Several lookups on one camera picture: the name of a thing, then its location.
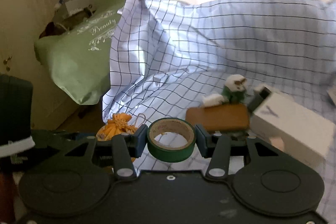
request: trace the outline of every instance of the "plush toy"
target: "plush toy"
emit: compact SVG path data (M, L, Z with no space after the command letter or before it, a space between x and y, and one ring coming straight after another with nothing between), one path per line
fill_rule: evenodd
M239 103L245 98L247 80L242 75L230 75L224 84L222 94L203 97L203 106L211 107L223 103Z
M240 103L245 98L247 80L242 75L230 75L224 84L223 97L229 103Z

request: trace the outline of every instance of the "wooden floor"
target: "wooden floor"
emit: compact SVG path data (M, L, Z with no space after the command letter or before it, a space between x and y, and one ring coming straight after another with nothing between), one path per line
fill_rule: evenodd
M90 106L88 112L81 119L78 117L80 111L83 111L82 107L66 119L64 123L59 126L58 130L65 130L70 133L97 133L98 130L105 125L101 118L101 103Z

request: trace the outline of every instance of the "brown leather wallet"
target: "brown leather wallet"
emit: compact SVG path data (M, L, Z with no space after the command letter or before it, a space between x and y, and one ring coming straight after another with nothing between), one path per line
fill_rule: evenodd
M224 104L187 109L185 120L201 124L207 131L242 131L250 126L247 107L243 104Z

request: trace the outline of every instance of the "white door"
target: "white door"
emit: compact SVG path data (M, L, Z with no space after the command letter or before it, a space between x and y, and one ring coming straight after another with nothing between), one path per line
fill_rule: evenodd
M0 72L32 82L32 128L56 129L78 105L35 58L34 41L45 24L37 0L0 0Z

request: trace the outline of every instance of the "blue grid pattern fabric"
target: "blue grid pattern fabric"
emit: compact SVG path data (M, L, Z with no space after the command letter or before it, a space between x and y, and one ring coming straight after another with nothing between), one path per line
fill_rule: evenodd
M225 79L241 74L250 87L266 83L304 107L336 122L327 88L335 80L336 5L318 0L215 0L187 5L175 0L127 0L112 37L110 90L103 119L144 113L150 124L184 118L202 96L221 92ZM172 145L176 135L160 142ZM336 223L336 138L317 171L325 182L318 212ZM137 170L206 171L209 159L195 148L169 164L147 148ZM242 167L231 159L230 172Z

